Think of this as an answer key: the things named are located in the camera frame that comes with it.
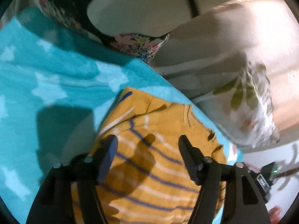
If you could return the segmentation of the mustard striped knit sweater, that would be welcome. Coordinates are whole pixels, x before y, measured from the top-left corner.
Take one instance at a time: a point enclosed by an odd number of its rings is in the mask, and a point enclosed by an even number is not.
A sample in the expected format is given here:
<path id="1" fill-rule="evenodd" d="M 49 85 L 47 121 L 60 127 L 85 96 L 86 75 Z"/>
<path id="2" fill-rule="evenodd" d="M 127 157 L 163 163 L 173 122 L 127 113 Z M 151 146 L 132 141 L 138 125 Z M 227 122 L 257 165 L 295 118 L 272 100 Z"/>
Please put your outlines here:
<path id="1" fill-rule="evenodd" d="M 179 137 L 219 163 L 226 163 L 215 133 L 193 114 L 191 105 L 171 103 L 125 88 L 105 119 L 93 150 L 115 135 L 107 175 L 96 187 L 109 223 L 187 223 L 200 186 L 191 179 Z"/>

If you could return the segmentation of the red plastic bag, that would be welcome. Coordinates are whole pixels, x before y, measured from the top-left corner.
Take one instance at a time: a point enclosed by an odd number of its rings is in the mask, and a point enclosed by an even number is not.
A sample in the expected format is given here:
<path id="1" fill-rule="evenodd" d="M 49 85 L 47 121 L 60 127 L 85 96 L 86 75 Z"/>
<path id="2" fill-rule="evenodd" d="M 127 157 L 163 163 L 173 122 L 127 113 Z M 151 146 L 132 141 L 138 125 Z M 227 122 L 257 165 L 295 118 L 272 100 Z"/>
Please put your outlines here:
<path id="1" fill-rule="evenodd" d="M 275 206 L 268 211 L 271 224 L 278 224 L 281 220 L 280 214 L 282 212 L 282 208 L 279 206 Z"/>

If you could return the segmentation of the white leaf print pillow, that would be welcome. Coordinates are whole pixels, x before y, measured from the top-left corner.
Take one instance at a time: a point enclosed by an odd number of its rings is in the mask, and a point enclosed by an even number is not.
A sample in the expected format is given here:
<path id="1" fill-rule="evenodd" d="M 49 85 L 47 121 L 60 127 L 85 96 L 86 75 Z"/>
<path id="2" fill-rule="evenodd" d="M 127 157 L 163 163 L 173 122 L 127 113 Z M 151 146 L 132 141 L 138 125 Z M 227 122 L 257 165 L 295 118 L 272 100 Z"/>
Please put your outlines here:
<path id="1" fill-rule="evenodd" d="M 262 62 L 247 64 L 233 80 L 192 101 L 240 148 L 253 149 L 280 140 L 273 120 L 270 81 Z"/>

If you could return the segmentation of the teal star fleece blanket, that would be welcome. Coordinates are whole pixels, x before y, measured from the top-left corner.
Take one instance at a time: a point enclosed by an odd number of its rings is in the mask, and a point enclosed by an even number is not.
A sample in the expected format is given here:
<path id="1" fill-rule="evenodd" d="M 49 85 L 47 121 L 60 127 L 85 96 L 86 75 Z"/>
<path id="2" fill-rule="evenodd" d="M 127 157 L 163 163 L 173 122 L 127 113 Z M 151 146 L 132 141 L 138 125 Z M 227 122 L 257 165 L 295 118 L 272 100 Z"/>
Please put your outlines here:
<path id="1" fill-rule="evenodd" d="M 185 97 L 141 60 L 107 49 L 28 8 L 1 30 L 1 198 L 25 223 L 56 162 L 88 151 L 127 86 Z"/>

